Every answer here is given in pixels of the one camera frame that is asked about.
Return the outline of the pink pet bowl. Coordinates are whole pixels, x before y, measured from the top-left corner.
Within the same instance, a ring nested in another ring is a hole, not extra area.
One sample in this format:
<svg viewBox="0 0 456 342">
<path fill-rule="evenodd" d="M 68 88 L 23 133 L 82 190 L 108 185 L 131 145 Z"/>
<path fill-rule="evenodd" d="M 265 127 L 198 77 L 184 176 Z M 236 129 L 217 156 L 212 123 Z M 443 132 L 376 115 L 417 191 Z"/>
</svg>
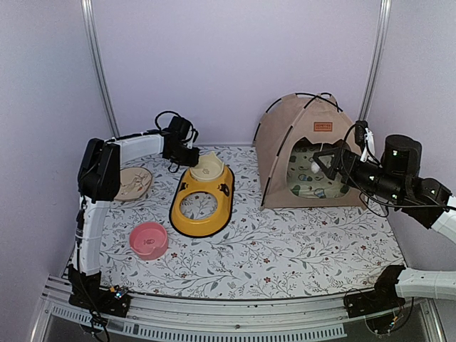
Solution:
<svg viewBox="0 0 456 342">
<path fill-rule="evenodd" d="M 159 259 L 168 249 L 167 231 L 157 222 L 144 222 L 132 230 L 129 244 L 140 259 Z"/>
</svg>

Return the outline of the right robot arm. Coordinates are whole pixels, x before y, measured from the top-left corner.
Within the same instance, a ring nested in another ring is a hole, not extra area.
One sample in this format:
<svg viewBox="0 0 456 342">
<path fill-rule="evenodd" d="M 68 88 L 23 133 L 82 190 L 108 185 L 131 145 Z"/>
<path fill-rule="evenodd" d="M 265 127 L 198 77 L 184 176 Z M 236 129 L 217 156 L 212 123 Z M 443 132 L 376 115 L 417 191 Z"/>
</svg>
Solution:
<svg viewBox="0 0 456 342">
<path fill-rule="evenodd" d="M 327 178 L 341 176 L 343 184 L 365 196 L 385 200 L 427 229 L 455 240 L 455 196 L 434 178 L 419 176 L 422 145 L 404 135 L 389 135 L 379 164 L 344 148 L 313 155 Z M 392 265 L 384 269 L 369 293 L 368 304 L 382 311 L 395 298 L 455 299 L 455 272 L 421 271 Z"/>
</svg>

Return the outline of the avocado print pet mat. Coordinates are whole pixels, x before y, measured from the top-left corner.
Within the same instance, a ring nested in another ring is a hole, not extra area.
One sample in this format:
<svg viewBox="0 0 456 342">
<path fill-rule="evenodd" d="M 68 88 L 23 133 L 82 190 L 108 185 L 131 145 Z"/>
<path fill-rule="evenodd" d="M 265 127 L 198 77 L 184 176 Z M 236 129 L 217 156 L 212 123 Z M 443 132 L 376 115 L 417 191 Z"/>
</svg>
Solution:
<svg viewBox="0 0 456 342">
<path fill-rule="evenodd" d="M 286 172 L 286 183 L 297 197 L 307 199 L 333 199 L 345 197 L 349 186 L 341 182 L 341 176 L 335 180 L 328 179 L 322 171 L 314 174 L 311 171 L 313 154 L 333 148 L 330 144 L 312 144 L 307 140 L 299 141 L 293 147 Z"/>
</svg>

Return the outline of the yellow double bowl holder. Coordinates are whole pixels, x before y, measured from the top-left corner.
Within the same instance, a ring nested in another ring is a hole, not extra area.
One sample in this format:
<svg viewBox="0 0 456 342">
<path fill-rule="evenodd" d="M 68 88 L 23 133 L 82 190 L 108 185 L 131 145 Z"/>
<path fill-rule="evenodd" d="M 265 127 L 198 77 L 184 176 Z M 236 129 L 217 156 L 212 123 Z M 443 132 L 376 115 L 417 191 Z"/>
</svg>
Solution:
<svg viewBox="0 0 456 342">
<path fill-rule="evenodd" d="M 230 222 L 234 202 L 234 173 L 224 166 L 211 182 L 199 182 L 186 170 L 179 181 L 170 209 L 172 227 L 191 238 L 210 237 Z"/>
</svg>

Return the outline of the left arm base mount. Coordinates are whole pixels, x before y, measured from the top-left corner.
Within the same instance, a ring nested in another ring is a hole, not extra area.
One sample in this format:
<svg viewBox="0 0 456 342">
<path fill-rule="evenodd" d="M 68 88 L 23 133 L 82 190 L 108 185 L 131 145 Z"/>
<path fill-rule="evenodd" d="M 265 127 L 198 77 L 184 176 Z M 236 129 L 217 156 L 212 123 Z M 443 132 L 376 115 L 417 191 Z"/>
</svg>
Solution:
<svg viewBox="0 0 456 342">
<path fill-rule="evenodd" d="M 100 289 L 97 286 L 74 284 L 69 304 L 93 313 L 125 318 L 130 308 L 131 297 L 127 289 L 114 286 Z"/>
</svg>

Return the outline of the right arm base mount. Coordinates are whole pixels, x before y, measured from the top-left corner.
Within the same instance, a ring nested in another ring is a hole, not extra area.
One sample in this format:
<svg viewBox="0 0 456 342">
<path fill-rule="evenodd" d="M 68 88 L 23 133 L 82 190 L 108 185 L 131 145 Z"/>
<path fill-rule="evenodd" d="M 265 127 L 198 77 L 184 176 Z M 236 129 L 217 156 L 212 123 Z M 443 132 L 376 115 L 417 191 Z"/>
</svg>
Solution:
<svg viewBox="0 0 456 342">
<path fill-rule="evenodd" d="M 405 299 L 396 295 L 384 295 L 375 289 L 361 291 L 350 289 L 343 297 L 343 305 L 349 318 L 376 314 L 382 311 L 401 308 L 405 305 Z"/>
</svg>

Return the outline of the cream cat-ear bowl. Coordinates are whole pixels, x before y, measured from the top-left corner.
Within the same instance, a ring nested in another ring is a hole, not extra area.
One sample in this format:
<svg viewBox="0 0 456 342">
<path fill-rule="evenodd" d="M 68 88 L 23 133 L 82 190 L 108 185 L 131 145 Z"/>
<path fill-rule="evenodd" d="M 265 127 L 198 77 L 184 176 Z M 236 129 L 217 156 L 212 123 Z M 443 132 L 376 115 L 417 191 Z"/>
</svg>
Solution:
<svg viewBox="0 0 456 342">
<path fill-rule="evenodd" d="M 198 182 L 212 182 L 224 172 L 224 163 L 214 151 L 200 155 L 196 166 L 190 168 L 190 174 Z"/>
</svg>

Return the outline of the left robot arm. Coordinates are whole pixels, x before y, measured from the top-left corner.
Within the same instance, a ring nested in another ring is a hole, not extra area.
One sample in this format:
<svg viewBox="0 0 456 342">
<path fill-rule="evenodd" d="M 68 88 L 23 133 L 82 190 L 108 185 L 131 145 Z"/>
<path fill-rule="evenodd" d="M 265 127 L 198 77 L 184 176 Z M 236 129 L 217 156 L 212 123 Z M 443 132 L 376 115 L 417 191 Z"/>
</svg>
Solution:
<svg viewBox="0 0 456 342">
<path fill-rule="evenodd" d="M 100 272 L 100 245 L 106 212 L 120 190 L 120 167 L 124 162 L 160 155 L 177 166 L 194 167 L 200 149 L 195 147 L 199 132 L 178 113 L 166 128 L 159 126 L 141 133 L 88 141 L 78 171 L 80 209 L 76 218 L 75 249 L 71 281 L 97 279 Z"/>
</svg>

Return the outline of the black tent pole two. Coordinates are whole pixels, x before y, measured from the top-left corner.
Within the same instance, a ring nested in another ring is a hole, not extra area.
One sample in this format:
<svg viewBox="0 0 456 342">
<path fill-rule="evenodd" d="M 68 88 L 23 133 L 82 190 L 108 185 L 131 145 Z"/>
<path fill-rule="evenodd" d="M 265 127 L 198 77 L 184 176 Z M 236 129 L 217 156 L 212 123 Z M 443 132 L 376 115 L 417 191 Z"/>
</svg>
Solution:
<svg viewBox="0 0 456 342">
<path fill-rule="evenodd" d="M 344 120 L 349 119 L 331 93 L 290 93 L 268 107 L 258 123 L 252 145 L 276 144 L 311 106 L 314 110 L 335 111 Z"/>
</svg>

